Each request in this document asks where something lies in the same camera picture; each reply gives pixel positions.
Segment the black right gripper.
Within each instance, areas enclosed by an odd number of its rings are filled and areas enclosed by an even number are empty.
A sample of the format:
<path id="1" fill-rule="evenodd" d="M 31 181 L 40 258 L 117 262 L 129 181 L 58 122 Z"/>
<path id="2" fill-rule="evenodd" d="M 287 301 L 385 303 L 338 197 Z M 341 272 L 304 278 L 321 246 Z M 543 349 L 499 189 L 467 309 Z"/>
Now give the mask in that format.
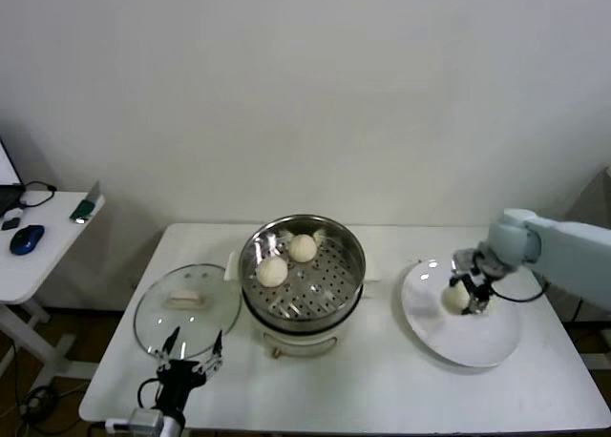
<path id="1" fill-rule="evenodd" d="M 462 277 L 453 276 L 449 280 L 449 287 L 457 285 L 465 286 L 470 294 L 467 306 L 462 309 L 462 315 L 477 315 L 482 314 L 487 309 L 487 302 L 492 296 L 491 282 L 488 277 L 479 272 L 472 271 L 464 274 Z"/>

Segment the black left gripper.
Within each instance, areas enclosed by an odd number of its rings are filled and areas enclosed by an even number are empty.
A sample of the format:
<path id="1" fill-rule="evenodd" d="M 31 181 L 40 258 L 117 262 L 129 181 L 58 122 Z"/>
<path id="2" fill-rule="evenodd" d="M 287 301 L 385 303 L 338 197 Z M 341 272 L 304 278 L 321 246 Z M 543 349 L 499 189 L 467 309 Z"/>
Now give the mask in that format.
<path id="1" fill-rule="evenodd" d="M 214 341 L 210 357 L 203 363 L 171 360 L 170 354 L 179 335 L 177 326 L 161 347 L 152 351 L 162 365 L 157 370 L 161 390 L 156 398 L 156 408 L 185 408 L 191 391 L 207 383 L 207 373 L 216 373 L 222 366 L 222 331 Z"/>

